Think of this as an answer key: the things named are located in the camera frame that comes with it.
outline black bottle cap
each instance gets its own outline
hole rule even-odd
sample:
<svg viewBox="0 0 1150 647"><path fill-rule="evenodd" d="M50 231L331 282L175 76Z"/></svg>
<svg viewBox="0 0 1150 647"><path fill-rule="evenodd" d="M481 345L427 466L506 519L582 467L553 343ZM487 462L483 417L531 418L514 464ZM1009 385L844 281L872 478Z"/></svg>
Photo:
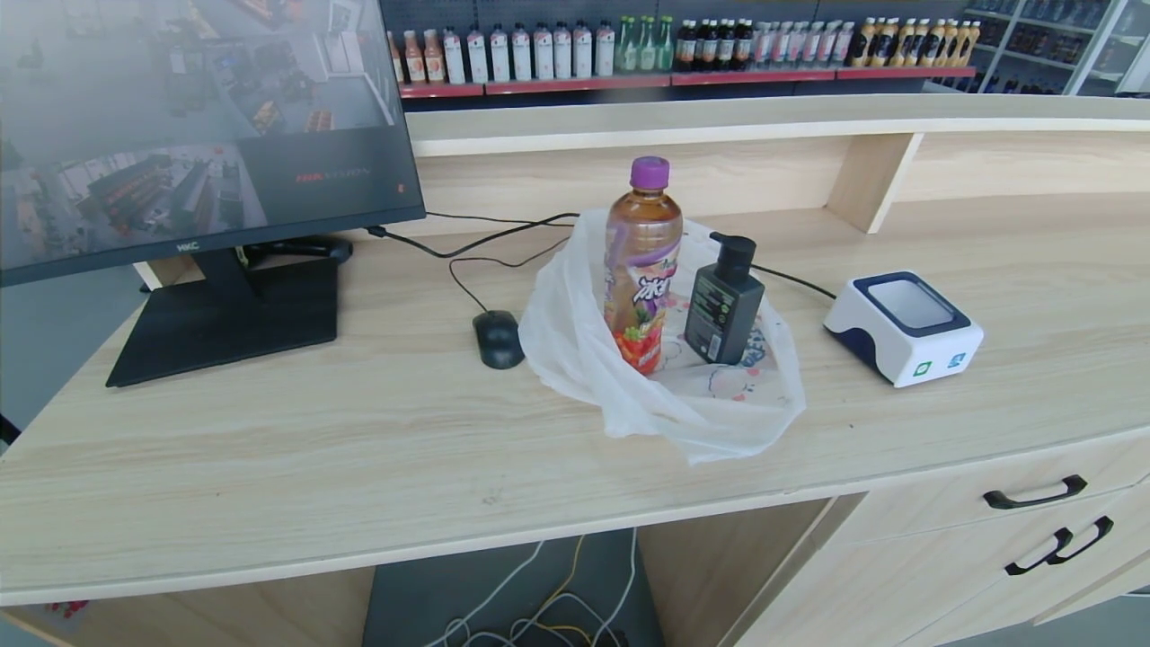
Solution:
<svg viewBox="0 0 1150 647"><path fill-rule="evenodd" d="M718 231L711 232L711 239L718 240L719 267L715 274L726 280L741 280L751 274L751 262L754 261L754 240L744 236L727 236Z"/></svg>

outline counter top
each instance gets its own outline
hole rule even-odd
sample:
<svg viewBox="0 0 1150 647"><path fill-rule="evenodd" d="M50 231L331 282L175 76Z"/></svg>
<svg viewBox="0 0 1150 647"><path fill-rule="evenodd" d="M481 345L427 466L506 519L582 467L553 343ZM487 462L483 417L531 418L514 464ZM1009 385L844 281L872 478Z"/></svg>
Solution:
<svg viewBox="0 0 1150 647"><path fill-rule="evenodd" d="M945 467L1150 432L1148 195L898 205L866 237L820 209L708 218L837 290L913 268L981 323L971 369L896 392L767 279L808 402L762 455L689 468L526 365L477 357L446 261L358 244L335 344L106 390L135 316L0 459L0 606L222 586L861 492ZM519 259L564 236L492 242ZM437 248L471 236L425 238ZM522 310L534 269L459 267Z"/></svg>
<svg viewBox="0 0 1150 647"><path fill-rule="evenodd" d="M415 155L889 132L1150 132L1150 101L1023 94L841 94L411 113Z"/></svg>

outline computer monitor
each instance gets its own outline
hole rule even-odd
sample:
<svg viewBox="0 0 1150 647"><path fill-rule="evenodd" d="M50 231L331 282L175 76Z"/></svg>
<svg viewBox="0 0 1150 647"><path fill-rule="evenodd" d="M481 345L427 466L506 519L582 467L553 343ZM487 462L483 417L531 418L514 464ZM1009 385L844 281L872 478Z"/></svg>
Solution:
<svg viewBox="0 0 1150 647"><path fill-rule="evenodd" d="M336 337L336 262L235 247L425 215L376 0L3 0L0 284L192 254L109 386Z"/></svg>

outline pump dispenser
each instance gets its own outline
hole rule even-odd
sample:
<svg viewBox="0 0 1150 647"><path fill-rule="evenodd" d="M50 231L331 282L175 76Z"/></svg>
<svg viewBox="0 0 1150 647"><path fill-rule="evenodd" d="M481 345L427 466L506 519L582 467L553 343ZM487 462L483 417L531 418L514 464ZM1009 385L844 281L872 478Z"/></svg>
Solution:
<svg viewBox="0 0 1150 647"><path fill-rule="evenodd" d="M688 346L712 364L738 364L754 328L765 291L751 276L754 240L711 232L719 261L695 275L684 337Z"/></svg>

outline red shelf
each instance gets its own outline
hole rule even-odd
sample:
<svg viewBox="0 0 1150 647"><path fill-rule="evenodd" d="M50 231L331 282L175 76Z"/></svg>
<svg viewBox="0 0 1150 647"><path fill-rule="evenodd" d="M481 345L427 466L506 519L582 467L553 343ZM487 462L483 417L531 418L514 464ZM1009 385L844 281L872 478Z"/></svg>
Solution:
<svg viewBox="0 0 1150 647"><path fill-rule="evenodd" d="M434 97L482 97L482 83L421 83L419 85L400 85L399 95L404 99L430 99Z"/></svg>
<svg viewBox="0 0 1150 647"><path fill-rule="evenodd" d="M672 85L728 85L731 83L788 83L792 80L834 80L833 69L779 69L761 71L712 71L670 75Z"/></svg>
<svg viewBox="0 0 1150 647"><path fill-rule="evenodd" d="M554 80L507 80L488 83L488 94L530 94L535 92L573 92L578 90L618 90L621 87L666 87L670 77L665 74L638 76L596 76L591 78L562 78Z"/></svg>
<svg viewBox="0 0 1150 647"><path fill-rule="evenodd" d="M848 78L931 78L935 76L974 76L973 67L965 68L841 68L837 77Z"/></svg>

